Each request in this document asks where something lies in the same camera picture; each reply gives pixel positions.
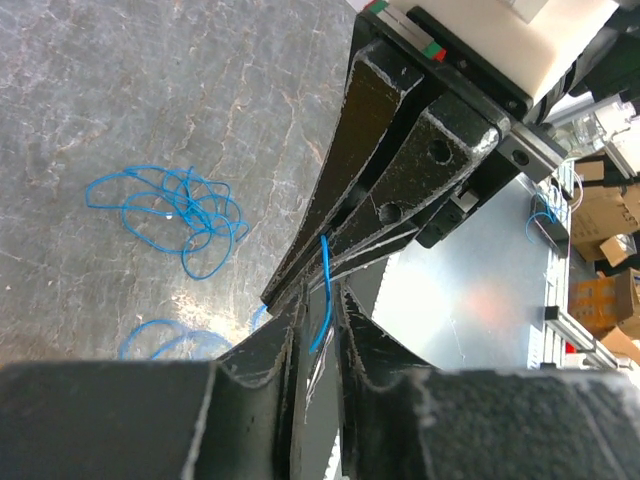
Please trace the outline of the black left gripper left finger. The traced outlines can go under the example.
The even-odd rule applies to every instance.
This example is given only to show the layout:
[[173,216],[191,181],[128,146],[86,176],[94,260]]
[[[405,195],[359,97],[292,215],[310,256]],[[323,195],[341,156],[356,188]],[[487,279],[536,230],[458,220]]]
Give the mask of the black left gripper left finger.
[[1,371],[5,479],[297,479],[305,305],[214,361],[26,362]]

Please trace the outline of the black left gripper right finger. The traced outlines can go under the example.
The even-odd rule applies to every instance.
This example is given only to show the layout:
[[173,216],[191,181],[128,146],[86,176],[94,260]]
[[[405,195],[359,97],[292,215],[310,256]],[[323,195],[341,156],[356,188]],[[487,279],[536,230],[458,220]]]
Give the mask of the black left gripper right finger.
[[639,391],[627,376],[444,371],[402,347],[382,479],[638,477]]

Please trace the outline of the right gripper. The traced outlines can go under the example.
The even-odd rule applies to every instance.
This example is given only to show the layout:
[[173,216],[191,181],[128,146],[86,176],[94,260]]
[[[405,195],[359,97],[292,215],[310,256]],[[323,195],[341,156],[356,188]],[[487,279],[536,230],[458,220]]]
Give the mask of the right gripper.
[[[455,197],[475,195],[474,213],[517,173],[542,181],[566,154],[543,122],[570,90],[569,72],[532,100],[423,7],[403,13],[376,1],[354,34],[363,36],[365,25],[371,38],[385,39],[353,56],[312,197],[262,294],[270,312],[298,274],[304,284],[319,277],[323,239],[336,275],[413,239],[431,248],[469,217]],[[427,79],[452,92],[423,93],[424,74],[406,53],[419,53]]]

